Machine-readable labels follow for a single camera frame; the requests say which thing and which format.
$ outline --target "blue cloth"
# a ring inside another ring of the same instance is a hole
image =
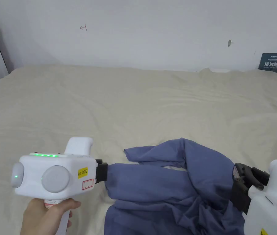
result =
[[[117,200],[105,235],[244,234],[242,214],[229,201],[233,163],[226,156],[187,139],[125,153],[139,165],[108,167],[106,188]]]

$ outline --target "mark on wall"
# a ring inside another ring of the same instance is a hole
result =
[[[82,26],[80,27],[80,29],[82,29],[82,30],[83,30],[83,28],[85,28],[85,29],[86,29],[86,31],[87,31],[86,24],[85,24],[85,26],[84,26],[84,27],[82,27]]]

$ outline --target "yellow sticker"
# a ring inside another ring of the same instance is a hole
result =
[[[86,175],[87,175],[87,172],[88,172],[87,167],[84,167],[84,168],[82,168],[82,169],[79,169],[79,170],[78,170],[78,179],[80,179],[80,178],[86,176]]]
[[[268,233],[262,228],[259,235],[268,235]]]

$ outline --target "bed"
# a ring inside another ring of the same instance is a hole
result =
[[[93,138],[92,155],[109,164],[128,163],[124,148],[183,137],[266,170],[277,159],[277,73],[62,65],[13,71],[0,80],[0,234],[19,234],[30,200],[10,187],[12,165],[30,152],[62,153],[72,136]],[[78,199],[68,234],[103,234],[113,204],[104,184]]]

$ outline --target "gripper handle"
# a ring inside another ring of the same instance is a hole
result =
[[[45,200],[44,204],[46,208],[50,208],[53,205],[56,205],[58,203],[60,203],[62,200]],[[67,232],[67,226],[68,226],[68,220],[69,220],[69,214],[70,214],[70,210],[64,212],[64,214],[62,215],[60,224],[59,224],[59,228],[58,231],[56,233],[56,235],[65,235]]]

